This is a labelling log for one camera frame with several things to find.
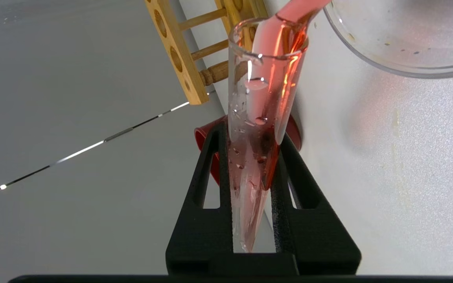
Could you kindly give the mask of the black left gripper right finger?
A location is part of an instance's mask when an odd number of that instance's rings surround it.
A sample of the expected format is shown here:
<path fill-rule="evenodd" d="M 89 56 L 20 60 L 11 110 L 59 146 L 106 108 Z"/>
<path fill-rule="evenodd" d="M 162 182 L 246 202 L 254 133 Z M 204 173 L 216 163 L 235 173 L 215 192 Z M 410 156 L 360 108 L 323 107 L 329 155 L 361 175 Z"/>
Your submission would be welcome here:
<path fill-rule="evenodd" d="M 293 255 L 302 275 L 356 274 L 361 252 L 289 136 L 270 191 L 277 253 Z"/>

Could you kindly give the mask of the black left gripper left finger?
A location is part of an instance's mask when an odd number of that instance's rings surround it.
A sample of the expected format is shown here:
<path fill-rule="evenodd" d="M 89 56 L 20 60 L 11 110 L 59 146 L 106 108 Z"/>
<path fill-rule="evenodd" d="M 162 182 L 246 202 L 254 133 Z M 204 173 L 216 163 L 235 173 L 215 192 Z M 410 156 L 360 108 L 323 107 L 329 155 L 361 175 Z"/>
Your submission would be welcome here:
<path fill-rule="evenodd" d="M 208 274 L 212 260 L 233 252 L 227 129 L 225 120 L 212 127 L 200 152 L 166 249 L 166 267 L 171 276 Z M 204 208 L 215 154 L 219 154 L 219 207 Z"/>

